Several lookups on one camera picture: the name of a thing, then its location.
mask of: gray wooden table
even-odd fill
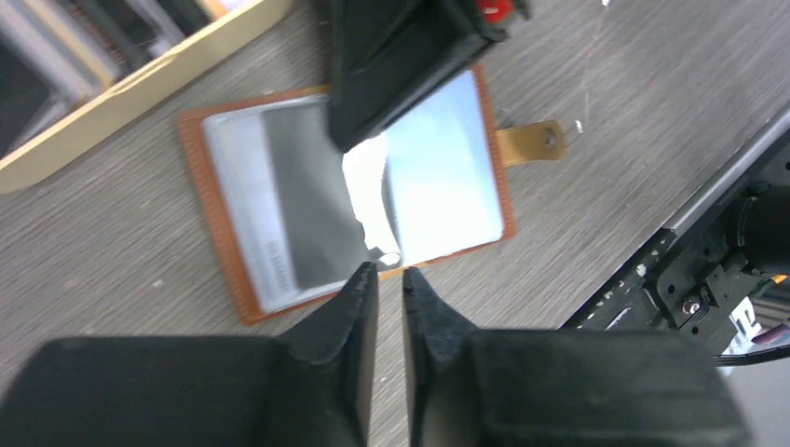
[[[52,336],[279,333],[305,314],[238,325],[173,126],[184,108],[327,80],[324,10],[295,3],[50,181],[0,197],[3,384]],[[439,293],[481,325],[562,323],[790,100],[787,23],[787,1],[535,1],[484,66],[498,124],[559,119],[569,157],[509,169],[518,236],[427,268]],[[374,445],[406,440],[399,286],[382,284]]]

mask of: wood grain surface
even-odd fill
[[[309,312],[238,323],[174,126],[186,108],[327,81],[326,8],[295,3],[50,180],[0,197],[0,386],[53,336],[272,334]],[[498,125],[556,118],[568,157],[508,170],[514,239],[425,269],[480,325],[562,323],[790,100],[790,2],[534,3],[484,67]],[[399,288],[381,285],[372,445],[406,441]]]

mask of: black cable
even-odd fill
[[[749,298],[759,298],[774,285],[776,285],[776,283],[772,279],[760,282],[749,292]],[[787,359],[788,357],[790,357],[790,345],[772,347],[748,354],[718,355],[714,356],[713,359],[716,366],[749,366],[765,363],[766,361]]]
[[[714,356],[714,363],[716,366],[749,366],[765,363],[766,361],[787,359],[788,357],[790,357],[790,345],[736,356]]]

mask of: red component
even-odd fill
[[[492,25],[499,24],[513,12],[511,0],[475,0],[475,3],[485,21]]]

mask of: screw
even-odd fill
[[[543,143],[549,149],[553,149],[557,145],[557,136],[554,134],[554,130],[546,129],[546,138],[543,140]]]
[[[688,315],[694,315],[700,310],[700,302],[697,300],[688,300],[683,303],[683,313]]]

